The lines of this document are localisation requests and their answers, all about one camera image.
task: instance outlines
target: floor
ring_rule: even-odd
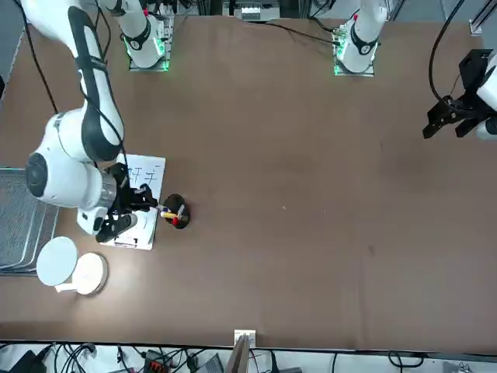
[[[7,346],[0,350],[0,372],[9,371],[9,369],[24,355],[28,350],[32,350],[35,354],[40,352],[45,344],[16,344]],[[131,347],[123,346],[123,353],[126,365],[129,369],[140,371],[143,367],[143,359]],[[51,373],[54,370],[54,352],[57,349],[52,347],[45,358],[47,372]],[[146,351],[147,347],[139,347],[139,351]],[[151,347],[152,350],[158,351],[157,347]],[[164,348],[165,354],[174,351],[172,348]],[[188,350],[189,354],[195,354],[197,349]],[[198,355],[198,364],[205,364],[215,354],[219,354],[224,367],[228,362],[230,350],[205,350]],[[295,368],[299,367],[303,372],[332,372],[332,362],[335,356],[331,352],[294,352],[294,351],[275,351],[278,368]],[[88,372],[112,373],[122,371],[123,365],[116,362],[117,347],[97,345],[94,354],[86,354],[78,359],[79,364]],[[267,350],[254,350],[254,356],[257,360],[255,366],[253,358],[249,361],[248,373],[263,373],[271,369],[271,357]],[[68,355],[61,349],[57,359],[57,371],[61,371],[67,360]],[[403,364],[415,364],[418,359],[402,358]],[[179,359],[175,358],[175,364],[179,363]],[[461,363],[464,370],[459,370]],[[442,360],[442,359],[425,359],[424,363],[416,368],[416,373],[490,373],[497,370],[497,362],[478,362],[478,361],[461,361],[461,360]],[[335,370],[336,373],[360,373],[366,371],[381,371],[383,373],[395,373],[399,369],[393,366],[385,356],[371,355],[356,355],[356,354],[339,354],[336,358]],[[184,366],[178,370],[178,373],[188,373],[189,369]]]

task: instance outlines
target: black cable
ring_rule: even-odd
[[[162,347],[159,347],[159,348],[158,348],[158,350],[159,350],[159,351],[161,351],[161,355],[162,355],[162,366],[163,366],[163,367],[164,367],[164,369],[165,369],[166,365],[165,365],[165,355],[164,355],[164,351],[162,350]]]
[[[338,355],[337,353],[335,353],[335,356],[333,357],[332,372],[331,372],[331,373],[335,373],[336,358],[337,358],[338,356],[339,356],[339,355]]]
[[[338,41],[333,41],[333,40],[328,40],[328,39],[323,39],[321,37],[315,37],[314,35],[309,35],[308,33],[302,33],[301,31],[297,31],[294,29],[291,29],[290,27],[282,26],[282,25],[277,25],[275,23],[262,23],[263,25],[268,25],[268,26],[275,26],[279,27],[283,30],[290,31],[291,33],[296,33],[297,35],[301,35],[303,37],[308,37],[309,39],[316,40],[316,41],[321,41],[322,43],[327,43],[327,44],[332,44],[339,46],[340,43]]]
[[[257,359],[255,358],[254,350],[252,348],[250,349],[250,354],[252,354],[252,357],[254,359],[255,369],[257,370],[257,373],[260,373],[260,371],[259,371],[259,365],[257,364]]]
[[[200,351],[197,351],[195,354],[191,354],[190,358],[193,358],[196,355],[203,353],[205,350],[206,350],[206,348],[204,348]],[[187,362],[188,362],[188,359],[184,363],[181,363],[180,365],[178,365],[178,367],[174,371],[172,371],[171,373],[176,373],[177,371],[179,371],[179,369],[181,369],[183,367],[183,365],[185,365]]]
[[[459,75],[457,76],[457,78],[454,82],[454,85],[452,86],[452,89],[450,90],[449,96],[452,96],[452,93],[454,92],[454,89],[456,88],[457,81],[459,80],[460,77],[461,77],[461,74],[459,73]]]
[[[64,347],[65,352],[69,355],[67,360],[64,363],[64,366],[62,367],[61,373],[69,373],[69,369],[71,371],[74,371],[74,366],[75,364],[78,365],[80,373],[86,373],[85,369],[79,364],[78,362],[78,355],[85,349],[84,345],[78,346],[76,350],[72,349],[72,346],[68,344],[67,346],[65,344],[62,345]]]
[[[145,351],[140,351],[138,350],[135,346],[131,346],[131,348],[141,356],[142,359],[145,359],[147,357],[147,353]]]
[[[19,7],[19,9],[21,9],[21,14],[23,15],[24,30],[26,31],[26,36],[28,37],[28,43],[30,45],[31,55],[33,56],[34,64],[36,65],[36,69],[38,70],[38,73],[40,74],[41,80],[43,81],[43,85],[45,86],[45,90],[47,91],[48,99],[50,100],[50,103],[52,104],[52,107],[54,108],[54,112],[57,114],[59,112],[59,110],[57,109],[57,106],[55,105],[55,101],[54,101],[54,97],[52,96],[52,92],[50,91],[50,88],[48,88],[47,80],[45,79],[45,75],[41,71],[41,67],[40,67],[40,64],[38,63],[38,59],[36,58],[36,52],[34,50],[33,40],[31,39],[31,32],[30,32],[30,28],[28,27],[28,20],[26,18],[26,14],[24,12],[23,6],[17,0],[12,0],[12,1]]]
[[[71,353],[68,352],[68,350],[65,346],[64,346],[64,349],[67,353],[69,353],[68,360],[71,360],[71,366],[68,364],[68,366],[66,368],[66,372],[69,373],[69,368],[71,368],[71,372],[75,371],[75,364],[76,364],[76,365],[78,365],[78,369],[79,369],[80,373],[86,373],[85,369],[83,369],[83,367],[79,364],[79,361],[78,361],[78,356],[85,350],[85,347],[83,347],[81,345],[81,346],[78,346],[76,348],[76,350],[73,350],[72,346],[70,344],[68,345],[68,347],[69,347],[69,350],[71,350]]]
[[[95,28],[97,28],[97,26],[99,25],[99,21],[100,21],[100,7],[99,7],[99,4],[96,2],[95,0],[95,6],[97,8],[97,12],[96,12],[96,19],[95,19]]]
[[[311,17],[310,19],[312,19],[313,21],[315,21],[319,27],[321,27],[324,31],[327,31],[329,33],[332,33],[333,31],[335,31],[334,29],[330,29],[328,27],[326,27],[323,22],[321,22],[319,19],[317,19],[316,17]]]
[[[436,39],[435,39],[435,43],[433,44],[432,53],[429,56],[429,64],[428,64],[429,87],[431,88],[433,95],[436,97],[436,99],[438,99],[438,101],[440,103],[443,103],[443,105],[447,106],[447,108],[449,108],[452,112],[459,113],[459,114],[469,114],[469,113],[472,113],[472,111],[459,109],[459,108],[455,107],[454,105],[451,105],[445,99],[443,99],[440,96],[440,94],[436,91],[435,84],[433,83],[433,61],[435,59],[436,49],[438,48],[440,41],[442,40],[443,35],[447,31],[447,28],[449,27],[450,22],[452,21],[452,18],[456,15],[457,11],[464,4],[465,1],[466,0],[459,0],[457,2],[456,6],[454,6],[454,9],[452,9],[452,12],[450,12],[450,15],[447,18],[447,21],[445,21],[445,23],[442,26],[442,29],[440,30],[440,33],[438,34],[438,37],[436,37]]]
[[[316,17],[316,15],[317,15],[317,14],[318,14],[318,13],[319,13],[319,12],[320,12],[320,11],[321,11],[324,7],[325,7],[325,6],[326,6],[326,4],[328,4],[328,3],[329,3],[329,9],[328,9],[328,10],[332,10],[333,5],[336,3],[336,0],[331,0],[330,2],[325,2],[323,5],[321,5],[321,7],[320,7],[318,10],[316,10],[316,11],[314,12],[314,14],[311,16],[311,18]]]
[[[59,348],[57,348],[57,351],[55,351],[55,355],[54,355],[54,371],[55,371],[55,373],[58,373],[58,371],[57,371],[57,358],[59,356],[59,352],[61,351],[61,348],[62,348],[62,344],[59,346]]]
[[[117,345],[117,363],[123,363],[124,370],[131,373],[131,370],[126,365],[126,361],[124,361],[124,352],[119,344]]]
[[[398,363],[392,360],[391,355],[394,355],[398,359]],[[425,357],[420,356],[419,361],[415,364],[404,364],[401,359],[401,355],[397,351],[388,351],[388,360],[391,362],[391,364],[400,369],[400,372],[402,373],[404,368],[419,368],[423,363],[425,362]]]
[[[102,15],[103,22],[106,24],[107,33],[109,34],[109,37],[107,38],[106,47],[105,47],[105,49],[103,50],[103,55],[102,55],[102,59],[105,59],[105,58],[106,58],[106,55],[107,55],[107,52],[109,51],[110,41],[112,40],[112,30],[110,29],[109,22],[107,21],[107,18],[106,18],[106,16],[103,14],[103,12],[102,12],[102,10],[101,10],[101,8],[100,8],[100,7],[99,7],[99,14],[101,14],[101,15]]]
[[[81,84],[79,85],[79,90],[81,91],[82,95],[85,97],[85,99],[88,102],[88,104],[91,105],[93,107],[93,109],[95,109],[96,112],[104,119],[104,121],[107,122],[107,124],[110,126],[110,128],[112,128],[112,131],[114,132],[114,134],[117,137],[117,140],[119,141],[119,146],[121,148],[121,151],[122,151],[123,157],[124,157],[124,163],[126,164],[126,171],[128,172],[126,149],[124,149],[123,138],[121,137],[121,135],[119,134],[119,132],[117,132],[117,129],[114,127],[114,125],[109,120],[109,118],[107,117],[107,115],[105,115],[104,113],[102,113],[102,111],[95,105],[95,103],[93,102],[93,100],[83,91],[83,87],[81,86]]]

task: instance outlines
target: white round object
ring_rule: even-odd
[[[45,285],[56,286],[71,276],[77,262],[78,248],[72,239],[56,237],[41,249],[36,261],[36,274]]]
[[[81,295],[99,291],[107,281],[107,261],[95,253],[86,253],[78,260],[72,283]]]

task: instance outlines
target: yellow marker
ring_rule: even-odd
[[[174,218],[177,218],[178,215],[176,215],[172,212],[161,211],[161,217],[166,218],[166,219],[174,219]]]

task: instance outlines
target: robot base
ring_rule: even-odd
[[[139,68],[134,64],[132,60],[130,60],[129,65],[130,71],[156,71],[156,72],[167,72],[169,70],[169,60],[163,56],[160,60],[157,61],[156,64],[151,66],[150,68]]]
[[[355,76],[374,76],[374,54],[371,57],[371,65],[370,67],[361,73],[355,73],[347,70],[345,66],[343,66],[342,62],[339,60],[339,55],[342,53],[342,49],[347,41],[347,28],[346,25],[340,25],[339,29],[336,33],[333,33],[333,41],[338,41],[340,43],[340,47],[333,45],[333,75],[355,75]]]
[[[160,38],[156,40],[156,47],[158,54],[161,55],[161,57],[153,66],[150,66],[148,68],[140,68],[136,66],[136,64],[133,62],[133,59],[130,58],[130,71],[166,72],[169,70],[173,37],[172,33],[174,31],[174,13],[172,13],[171,9],[168,9],[167,14],[165,14],[164,16],[160,16],[160,18],[157,18],[156,21],[158,22],[158,34],[160,36]]]

